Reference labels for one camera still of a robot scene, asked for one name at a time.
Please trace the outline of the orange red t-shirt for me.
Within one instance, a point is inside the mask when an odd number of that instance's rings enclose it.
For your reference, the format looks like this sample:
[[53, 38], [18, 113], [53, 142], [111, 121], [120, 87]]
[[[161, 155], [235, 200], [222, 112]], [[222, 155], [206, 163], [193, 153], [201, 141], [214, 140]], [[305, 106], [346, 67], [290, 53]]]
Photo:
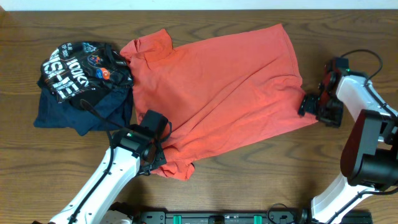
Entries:
[[157, 175], [188, 180], [197, 160], [314, 124], [293, 45], [281, 24], [174, 47], [166, 30], [121, 50], [134, 77], [136, 117], [163, 114], [172, 132]]

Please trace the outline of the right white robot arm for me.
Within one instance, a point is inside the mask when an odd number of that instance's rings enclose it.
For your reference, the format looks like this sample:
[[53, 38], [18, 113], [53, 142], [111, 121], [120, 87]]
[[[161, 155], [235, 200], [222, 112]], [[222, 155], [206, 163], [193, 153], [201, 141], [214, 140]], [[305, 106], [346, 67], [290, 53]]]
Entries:
[[354, 126], [341, 153], [340, 173], [299, 223], [370, 223], [371, 217], [352, 209], [373, 195], [397, 193], [397, 111], [373, 88], [370, 77], [349, 68], [344, 57], [325, 65], [319, 94], [304, 96], [298, 114], [313, 114], [327, 126], [341, 125], [348, 109]]

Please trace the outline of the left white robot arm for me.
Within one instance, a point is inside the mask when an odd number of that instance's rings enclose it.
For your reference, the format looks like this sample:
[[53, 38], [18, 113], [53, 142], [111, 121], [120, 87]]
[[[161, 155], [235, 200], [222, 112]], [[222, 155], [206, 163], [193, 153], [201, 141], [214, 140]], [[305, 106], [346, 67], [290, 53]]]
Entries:
[[166, 125], [145, 123], [109, 135], [109, 148], [86, 184], [49, 223], [132, 223], [134, 216], [118, 208], [116, 197], [133, 178], [150, 175], [166, 163], [162, 137]]

